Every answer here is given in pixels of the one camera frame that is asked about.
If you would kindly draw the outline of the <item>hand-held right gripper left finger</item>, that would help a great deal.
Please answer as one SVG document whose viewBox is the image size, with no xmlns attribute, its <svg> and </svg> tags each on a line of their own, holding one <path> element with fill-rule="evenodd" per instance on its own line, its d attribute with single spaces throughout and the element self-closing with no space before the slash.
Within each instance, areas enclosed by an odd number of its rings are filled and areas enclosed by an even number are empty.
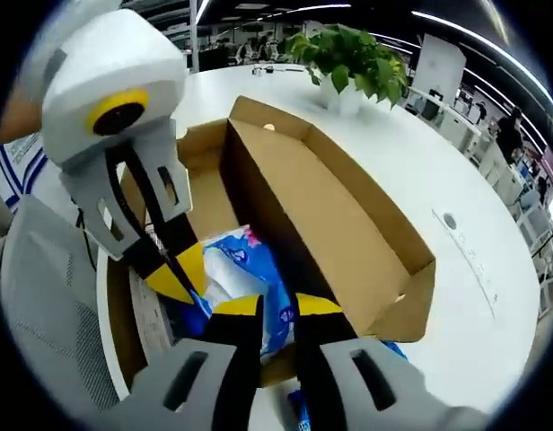
<svg viewBox="0 0 553 431">
<path fill-rule="evenodd" d="M 99 430 L 245 430 L 259 387 L 263 299 L 219 304 L 198 339 L 181 339 L 137 374 Z"/>
</svg>

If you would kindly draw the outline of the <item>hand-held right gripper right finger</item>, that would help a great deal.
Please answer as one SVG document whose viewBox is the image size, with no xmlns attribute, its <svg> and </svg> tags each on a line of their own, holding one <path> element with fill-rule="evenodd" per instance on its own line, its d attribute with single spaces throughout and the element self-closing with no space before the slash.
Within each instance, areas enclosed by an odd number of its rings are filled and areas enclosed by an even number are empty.
<svg viewBox="0 0 553 431">
<path fill-rule="evenodd" d="M 298 294 L 296 372 L 313 430 L 482 430 L 486 414 L 453 407 L 380 340 L 357 337 L 341 307 Z"/>
</svg>

